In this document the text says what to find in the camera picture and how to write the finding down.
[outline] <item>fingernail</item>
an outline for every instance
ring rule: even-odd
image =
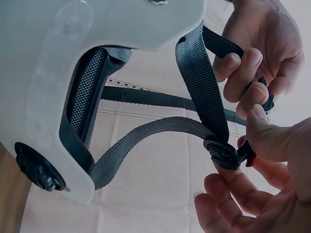
[[[200,192],[195,192],[193,197],[195,198],[196,196],[198,196],[199,194],[202,194],[202,193],[204,193],[204,192],[201,192],[201,191]]]
[[[273,102],[275,103],[277,100],[279,100],[280,98],[282,98],[284,96],[284,94],[280,94],[278,96],[274,96],[273,97]]]
[[[255,111],[255,114],[261,118],[261,119],[264,119],[264,120],[267,120],[267,115],[264,111],[264,109],[262,108],[262,106],[260,104],[255,104],[254,107],[253,107],[254,111]]]
[[[255,87],[256,91],[252,93],[252,97],[254,98],[254,101],[257,103],[261,103],[266,98],[266,93],[258,86]]]
[[[257,66],[262,61],[262,54],[259,50],[250,50],[246,55],[247,62],[251,66]]]
[[[244,138],[244,140],[243,140],[243,142],[242,142],[242,144],[241,144],[241,147],[245,144],[246,141],[247,141],[247,137],[246,137],[246,135],[245,135],[245,138]]]
[[[237,54],[231,54],[227,60],[226,66],[230,69],[236,67],[241,62],[240,57]]]

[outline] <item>sticker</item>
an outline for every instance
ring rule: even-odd
[[[41,147],[51,146],[62,117],[71,80],[69,67],[94,21],[86,1],[73,1],[56,14],[38,54],[26,99],[27,136]]]

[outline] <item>nylon webbing strap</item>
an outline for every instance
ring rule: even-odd
[[[105,86],[102,93],[102,100],[172,108],[183,108],[196,112],[193,101],[190,99],[172,96],[164,93],[124,87]],[[246,121],[239,118],[236,112],[228,109],[224,109],[224,111],[227,121],[246,126]]]
[[[228,158],[225,158],[227,155],[224,152],[234,150],[234,148],[227,144],[229,130],[223,103],[213,68],[205,50],[205,44],[208,44],[209,36],[205,35],[204,43],[202,31],[203,23],[186,35],[185,38],[182,38],[176,46],[176,60],[179,70],[202,123],[184,117],[170,117],[150,122],[132,130],[112,146],[96,163],[90,173],[96,189],[104,187],[113,179],[128,152],[139,141],[155,133],[175,131],[190,133],[203,140],[212,141],[216,138],[225,147],[217,144],[209,146],[208,150],[212,159],[216,159],[220,164],[228,160]],[[223,42],[223,40],[214,41],[212,49],[215,47],[221,48]],[[227,51],[233,52],[236,50],[234,47],[230,50],[227,45],[225,47],[224,54]],[[231,154],[229,165],[231,164],[235,167],[239,166],[240,162],[237,153]]]
[[[203,26],[202,35],[206,48],[218,57],[224,58],[227,54],[233,52],[242,58],[244,51],[232,41],[223,38],[205,26]]]
[[[202,124],[229,139],[222,98],[202,37],[203,22],[176,45],[176,61]]]
[[[214,136],[200,122],[185,117],[168,117],[139,126],[113,145],[97,162],[90,174],[95,189],[104,187],[112,180],[125,156],[138,142],[155,133],[166,131],[190,133],[201,139]]]

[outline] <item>white helmet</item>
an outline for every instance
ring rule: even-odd
[[[106,78],[204,18],[205,0],[14,0],[1,6],[0,141],[38,186],[93,196],[88,145]]]

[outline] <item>strap adjuster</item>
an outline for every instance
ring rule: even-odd
[[[237,170],[241,165],[239,154],[232,145],[219,142],[215,138],[205,140],[203,146],[210,152],[212,161],[218,166],[228,170]]]

